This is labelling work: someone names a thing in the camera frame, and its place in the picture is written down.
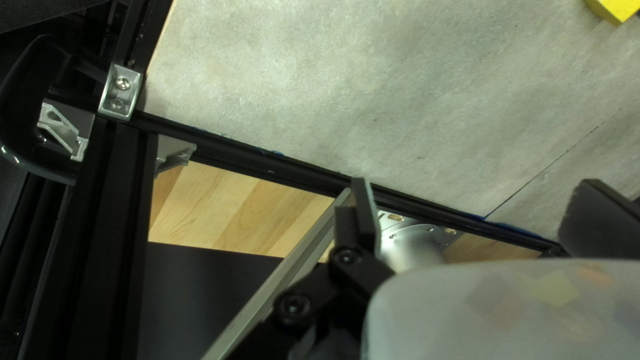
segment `wooden floor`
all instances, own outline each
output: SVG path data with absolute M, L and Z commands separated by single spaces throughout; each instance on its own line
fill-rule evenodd
M 158 175 L 149 240 L 284 257 L 332 201 L 191 162 Z M 531 259 L 539 254 L 471 234 L 444 252 L 450 263 Z

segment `black frame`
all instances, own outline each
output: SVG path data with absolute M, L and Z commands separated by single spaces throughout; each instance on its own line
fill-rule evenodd
M 171 4 L 133 0 L 117 44 L 111 44 L 111 50 L 103 46 L 102 59 L 144 73 Z M 135 111 L 129 122 L 109 119 L 97 114 L 100 86 L 97 83 L 93 92 L 87 92 L 87 86 L 85 91 L 52 86 L 46 95 L 96 118 L 52 241 L 55 251 L 49 252 L 35 293 L 36 311 L 20 350 L 25 359 L 135 359 L 158 135 L 197 144 L 191 161 L 322 195 L 336 197 L 352 180 L 143 111 Z M 376 205 L 384 210 L 547 256 L 567 256 L 560 244 L 540 236 L 383 186 L 371 188 Z

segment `black panel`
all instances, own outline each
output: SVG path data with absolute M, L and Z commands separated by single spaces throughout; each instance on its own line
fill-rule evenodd
M 138 359 L 200 360 L 281 260 L 149 243 Z
M 107 0 L 20 0 L 0 2 L 0 33 L 95 6 Z
M 26 171 L 0 159 L 0 239 L 9 226 L 26 176 Z
M 558 238 L 578 258 L 640 259 L 640 206 L 600 180 L 583 180 Z

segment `black fabric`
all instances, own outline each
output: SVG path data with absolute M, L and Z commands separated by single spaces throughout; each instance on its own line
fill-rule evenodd
M 107 0 L 5 0 L 0 1 L 0 33 L 21 28 Z
M 281 260 L 148 243 L 138 360 L 200 360 Z

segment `gray concrete floor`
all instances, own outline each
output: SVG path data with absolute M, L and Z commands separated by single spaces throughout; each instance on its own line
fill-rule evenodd
M 555 238 L 640 195 L 639 74 L 582 0 L 175 0 L 144 109 Z

